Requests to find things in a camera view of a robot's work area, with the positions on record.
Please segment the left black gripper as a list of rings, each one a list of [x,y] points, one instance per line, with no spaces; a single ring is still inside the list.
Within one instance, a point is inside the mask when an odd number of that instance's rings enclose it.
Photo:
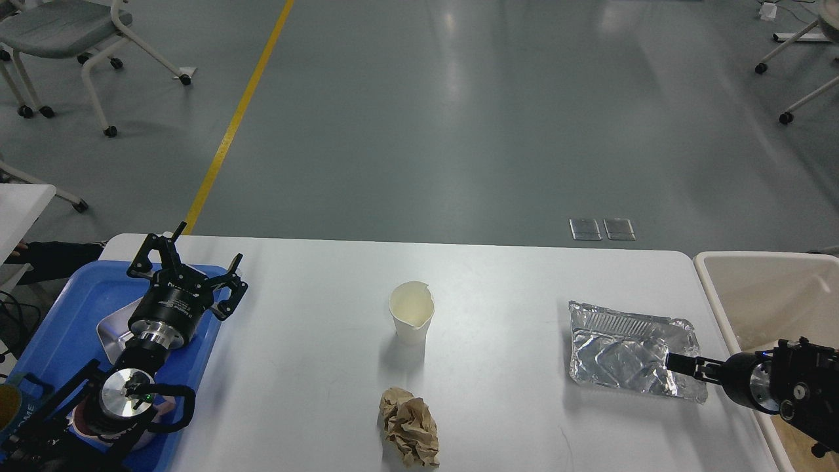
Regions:
[[[219,276],[209,278],[204,272],[187,274],[176,248],[176,241],[186,227],[187,223],[182,221],[171,236],[147,234],[127,269],[128,277],[149,281],[149,290],[129,317],[128,329],[136,338],[162,338],[165,347],[185,347],[194,337],[206,309],[217,320],[227,320],[249,287],[239,275],[242,253],[236,254],[227,272]],[[160,257],[158,271],[153,271],[152,252]],[[214,302],[214,294],[223,289],[229,291],[228,297]]]

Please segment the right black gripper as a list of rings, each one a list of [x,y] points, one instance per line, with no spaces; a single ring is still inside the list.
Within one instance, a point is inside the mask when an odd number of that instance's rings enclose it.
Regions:
[[[689,373],[688,376],[699,382],[721,385],[725,394],[737,405],[768,415],[779,414],[779,401],[770,387],[770,357],[757,353],[736,353],[717,365],[718,361],[713,359],[680,353],[668,353],[665,359],[667,370]]]

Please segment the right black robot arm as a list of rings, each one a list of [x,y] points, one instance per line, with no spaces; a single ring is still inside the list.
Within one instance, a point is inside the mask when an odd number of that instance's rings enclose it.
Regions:
[[[699,382],[721,385],[737,405],[780,418],[815,441],[818,459],[838,448],[837,350],[779,340],[773,349],[734,353],[726,361],[669,353],[665,366]]]

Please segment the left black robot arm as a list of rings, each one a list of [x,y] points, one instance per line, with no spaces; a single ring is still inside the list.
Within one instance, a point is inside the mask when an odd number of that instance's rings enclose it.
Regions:
[[[194,387],[158,379],[168,357],[187,347],[202,317],[234,313],[248,284],[243,255],[214,276],[183,263],[176,241],[150,233],[126,275],[149,284],[127,322],[129,339],[109,368],[93,359],[4,433],[3,471],[126,471],[124,463],[144,434],[180,432],[193,419]]]

